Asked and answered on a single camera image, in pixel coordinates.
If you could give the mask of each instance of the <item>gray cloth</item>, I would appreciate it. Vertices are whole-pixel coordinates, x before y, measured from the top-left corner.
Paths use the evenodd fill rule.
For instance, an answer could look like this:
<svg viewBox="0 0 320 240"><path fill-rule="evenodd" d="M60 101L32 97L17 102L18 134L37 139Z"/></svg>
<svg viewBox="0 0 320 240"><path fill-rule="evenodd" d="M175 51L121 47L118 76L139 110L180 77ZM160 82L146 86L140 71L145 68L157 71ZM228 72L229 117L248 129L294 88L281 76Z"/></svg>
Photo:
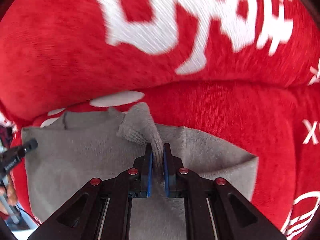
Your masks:
<svg viewBox="0 0 320 240"><path fill-rule="evenodd" d="M165 198L162 174L163 143L185 167L201 177L224 177L247 199L254 190L258 158L220 138L186 127L155 124L148 106L139 103L125 115L106 112L65 112L45 128L29 127L22 141L36 138L38 148L25 166L32 211L46 220L93 177L110 179L131 168L152 144L152 197L134 199L130 239L185 239L182 199Z"/></svg>

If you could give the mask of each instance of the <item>folded fabric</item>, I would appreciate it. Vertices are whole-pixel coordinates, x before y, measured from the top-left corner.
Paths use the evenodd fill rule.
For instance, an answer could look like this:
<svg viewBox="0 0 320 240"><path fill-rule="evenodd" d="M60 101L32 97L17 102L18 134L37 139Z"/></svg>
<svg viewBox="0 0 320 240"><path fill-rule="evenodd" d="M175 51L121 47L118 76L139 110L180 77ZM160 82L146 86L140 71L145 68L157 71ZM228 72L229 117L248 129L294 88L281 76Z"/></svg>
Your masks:
<svg viewBox="0 0 320 240"><path fill-rule="evenodd" d="M318 80L320 33L299 0L15 0L0 37L14 121L181 80Z"/></svg>
<svg viewBox="0 0 320 240"><path fill-rule="evenodd" d="M24 128L23 142L34 137L38 148L26 157L33 213L44 221L93 177L110 179L132 167L150 142L154 175L163 165L163 143L200 176L223 176L251 199L258 158L227 141L199 130L154 124L145 103L124 115L106 112L65 112L46 128ZM134 200L130 235L138 239L185 239L183 200L165 198L163 180L154 177L152 197Z"/></svg>

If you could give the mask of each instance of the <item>white oval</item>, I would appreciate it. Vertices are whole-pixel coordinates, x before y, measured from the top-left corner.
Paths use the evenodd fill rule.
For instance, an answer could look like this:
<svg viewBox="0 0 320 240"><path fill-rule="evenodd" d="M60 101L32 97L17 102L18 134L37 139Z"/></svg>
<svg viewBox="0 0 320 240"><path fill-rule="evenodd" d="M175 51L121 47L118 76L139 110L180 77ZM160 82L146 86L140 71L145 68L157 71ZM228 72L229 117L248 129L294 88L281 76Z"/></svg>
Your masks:
<svg viewBox="0 0 320 240"><path fill-rule="evenodd" d="M54 115L54 114L58 114L58 113L62 112L64 109L65 109L65 108L60 108L60 109L52 110L52 111L48 112L48 116Z"/></svg>
<svg viewBox="0 0 320 240"><path fill-rule="evenodd" d="M40 128L46 127L46 126L52 124L53 122L55 122L58 119L59 119L58 117L47 119L40 125Z"/></svg>
<svg viewBox="0 0 320 240"><path fill-rule="evenodd" d="M144 93L138 91L124 91L90 100L91 106L108 107L121 106L136 102L144 97Z"/></svg>

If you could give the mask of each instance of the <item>red fleece fabric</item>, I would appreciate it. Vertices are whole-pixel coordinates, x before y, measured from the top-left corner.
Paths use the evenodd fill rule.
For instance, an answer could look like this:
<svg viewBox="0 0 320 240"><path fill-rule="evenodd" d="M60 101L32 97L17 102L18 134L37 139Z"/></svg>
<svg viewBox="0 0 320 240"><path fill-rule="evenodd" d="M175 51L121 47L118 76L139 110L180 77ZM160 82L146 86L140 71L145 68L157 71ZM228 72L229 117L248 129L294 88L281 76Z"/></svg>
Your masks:
<svg viewBox="0 0 320 240"><path fill-rule="evenodd" d="M320 32L299 0L16 0L0 36L0 110L18 127L143 101L257 155L252 203L289 240L318 208ZM127 90L144 96L87 101ZM13 177L31 211L24 163Z"/></svg>

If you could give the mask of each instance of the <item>black cable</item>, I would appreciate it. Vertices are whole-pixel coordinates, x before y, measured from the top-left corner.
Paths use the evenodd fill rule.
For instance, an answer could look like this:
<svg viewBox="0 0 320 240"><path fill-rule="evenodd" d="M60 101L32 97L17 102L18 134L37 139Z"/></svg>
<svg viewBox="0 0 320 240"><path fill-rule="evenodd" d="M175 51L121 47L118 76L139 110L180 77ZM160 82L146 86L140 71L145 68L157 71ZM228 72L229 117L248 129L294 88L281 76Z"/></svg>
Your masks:
<svg viewBox="0 0 320 240"><path fill-rule="evenodd" d="M25 212L37 224L38 227L41 225L41 223L38 222L33 216L31 216L27 211L25 211L24 209L22 209L20 207L19 207L19 209L22 210L23 212Z"/></svg>

